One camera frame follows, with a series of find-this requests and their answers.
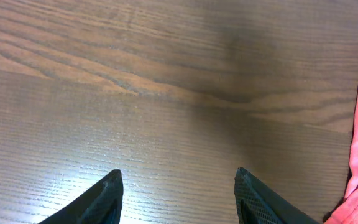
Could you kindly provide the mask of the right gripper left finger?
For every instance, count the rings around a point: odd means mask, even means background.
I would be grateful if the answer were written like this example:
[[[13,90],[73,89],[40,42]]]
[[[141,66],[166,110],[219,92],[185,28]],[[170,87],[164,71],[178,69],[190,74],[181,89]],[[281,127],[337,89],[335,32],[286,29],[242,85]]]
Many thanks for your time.
[[[114,169],[39,224],[119,224],[123,194],[121,171]]]

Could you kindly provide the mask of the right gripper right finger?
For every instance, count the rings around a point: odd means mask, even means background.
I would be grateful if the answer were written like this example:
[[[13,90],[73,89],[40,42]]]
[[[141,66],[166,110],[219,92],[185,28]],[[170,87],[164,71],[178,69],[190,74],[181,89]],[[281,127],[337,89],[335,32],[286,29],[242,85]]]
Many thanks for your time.
[[[234,184],[240,224],[317,224],[247,169],[237,169]]]

